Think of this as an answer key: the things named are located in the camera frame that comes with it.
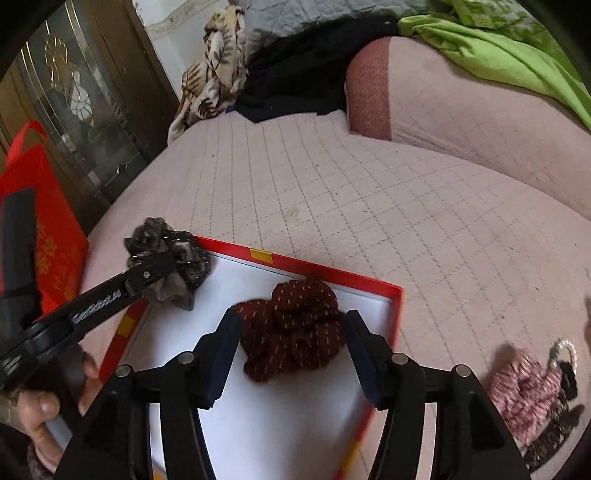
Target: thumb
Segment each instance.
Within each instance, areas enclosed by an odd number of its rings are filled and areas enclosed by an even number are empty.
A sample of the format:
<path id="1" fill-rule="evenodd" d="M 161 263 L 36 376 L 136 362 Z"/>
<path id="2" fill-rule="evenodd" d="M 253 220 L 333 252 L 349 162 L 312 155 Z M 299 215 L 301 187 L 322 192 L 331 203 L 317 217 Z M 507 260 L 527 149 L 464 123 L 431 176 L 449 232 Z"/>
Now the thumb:
<path id="1" fill-rule="evenodd" d="M 55 470 L 63 452 L 45 422 L 58 416 L 59 400 L 53 393 L 23 390 L 18 398 L 17 410 L 22 426 L 35 444 L 39 460 Z"/>

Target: screw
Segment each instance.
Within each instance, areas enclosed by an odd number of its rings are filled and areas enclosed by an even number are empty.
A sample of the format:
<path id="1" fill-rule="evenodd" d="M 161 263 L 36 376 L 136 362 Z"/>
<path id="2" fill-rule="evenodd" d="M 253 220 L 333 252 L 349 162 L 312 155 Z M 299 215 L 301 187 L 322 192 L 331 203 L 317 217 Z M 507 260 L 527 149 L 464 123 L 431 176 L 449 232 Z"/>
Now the screw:
<path id="1" fill-rule="evenodd" d="M 392 362 L 396 365 L 406 365 L 408 363 L 408 357 L 404 353 L 395 353 L 392 356 Z"/>
<path id="2" fill-rule="evenodd" d="M 129 365 L 121 365 L 115 370 L 115 375 L 119 378 L 125 378 L 131 373 L 131 367 Z"/>
<path id="3" fill-rule="evenodd" d="M 472 370 L 470 370 L 470 367 L 466 365 L 458 365 L 456 367 L 456 373 L 460 375 L 460 377 L 469 377 L 472 373 Z"/>
<path id="4" fill-rule="evenodd" d="M 183 352 L 178 356 L 178 362 L 183 365 L 189 364 L 193 360 L 195 360 L 195 355 L 193 352 Z"/>

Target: floral blanket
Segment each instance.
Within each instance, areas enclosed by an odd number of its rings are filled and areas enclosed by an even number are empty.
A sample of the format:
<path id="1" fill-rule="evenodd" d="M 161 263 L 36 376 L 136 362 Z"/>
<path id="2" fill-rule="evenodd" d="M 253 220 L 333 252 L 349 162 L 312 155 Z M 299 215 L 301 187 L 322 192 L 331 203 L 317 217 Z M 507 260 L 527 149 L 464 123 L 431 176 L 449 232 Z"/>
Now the floral blanket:
<path id="1" fill-rule="evenodd" d="M 204 59 L 183 73 L 183 96 L 168 129 L 170 145 L 194 123 L 213 118 L 233 105 L 244 85 L 244 12 L 231 5 L 205 25 Z"/>

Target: pink scrunchie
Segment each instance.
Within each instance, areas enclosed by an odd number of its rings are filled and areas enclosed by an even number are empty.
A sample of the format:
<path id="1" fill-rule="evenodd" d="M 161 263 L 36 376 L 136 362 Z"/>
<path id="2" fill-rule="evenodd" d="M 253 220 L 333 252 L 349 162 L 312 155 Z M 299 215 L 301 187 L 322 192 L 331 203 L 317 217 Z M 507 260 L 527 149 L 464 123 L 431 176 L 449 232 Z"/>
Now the pink scrunchie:
<path id="1" fill-rule="evenodd" d="M 526 349 L 495 374 L 489 396 L 507 428 L 529 445 L 539 435 L 552 403 L 558 398 L 562 370 L 545 370 Z"/>

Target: finger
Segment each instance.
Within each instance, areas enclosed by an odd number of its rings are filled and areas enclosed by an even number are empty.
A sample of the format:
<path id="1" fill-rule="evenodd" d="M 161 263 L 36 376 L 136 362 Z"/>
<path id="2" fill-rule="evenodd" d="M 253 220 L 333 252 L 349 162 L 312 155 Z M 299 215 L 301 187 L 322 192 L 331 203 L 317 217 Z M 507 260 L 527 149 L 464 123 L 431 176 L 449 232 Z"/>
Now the finger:
<path id="1" fill-rule="evenodd" d="M 96 396 L 99 394 L 103 384 L 97 378 L 87 378 L 78 401 L 78 410 L 80 415 L 86 415 L 86 412 L 94 402 Z"/>
<path id="2" fill-rule="evenodd" d="M 52 464 L 61 459 L 61 448 L 47 430 L 45 422 L 60 412 L 60 402 L 53 393 L 23 390 L 18 397 L 17 411 L 25 431 L 37 450 Z"/>
<path id="3" fill-rule="evenodd" d="M 88 353 L 85 353 L 84 357 L 84 374 L 87 378 L 92 378 L 94 380 L 99 378 L 99 367 L 96 366 L 95 359 Z"/>

